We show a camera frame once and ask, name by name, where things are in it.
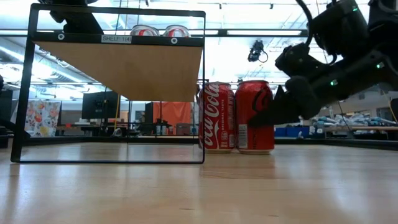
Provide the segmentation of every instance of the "coca-cola logo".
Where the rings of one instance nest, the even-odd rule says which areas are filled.
[[[205,87],[206,105],[205,105],[205,144],[208,146],[213,145],[211,137],[217,134],[218,131],[218,121],[214,126],[215,132],[213,132],[213,120],[211,118],[217,118],[220,112],[218,111],[218,102],[220,87],[219,85],[209,84]]]

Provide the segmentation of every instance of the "colorful poster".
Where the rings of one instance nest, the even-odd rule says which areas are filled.
[[[29,101],[26,113],[25,131],[32,137],[53,137],[57,130],[61,103]]]

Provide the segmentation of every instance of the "orange curtain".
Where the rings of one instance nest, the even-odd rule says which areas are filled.
[[[160,119],[160,103],[154,103],[154,123]],[[176,134],[176,125],[179,123],[191,123],[191,103],[162,102],[162,120],[173,126],[173,134]]]

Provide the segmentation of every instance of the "coca-cola can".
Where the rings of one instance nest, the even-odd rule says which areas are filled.
[[[205,89],[199,93],[198,104],[200,147],[204,141],[207,152],[231,152],[235,148],[234,93],[231,85],[220,82],[206,83]]]
[[[272,100],[268,82],[241,82],[235,93],[237,148],[242,154],[269,154],[274,149],[274,126],[251,128],[248,120],[266,110]]]
[[[181,25],[170,25],[163,33],[165,37],[191,37],[188,28]]]
[[[159,31],[155,27],[147,26],[147,25],[135,25],[130,35],[139,35],[139,36],[159,36]]]

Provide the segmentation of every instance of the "shelf label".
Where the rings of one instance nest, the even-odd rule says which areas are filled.
[[[102,35],[101,43],[131,44],[130,35]]]

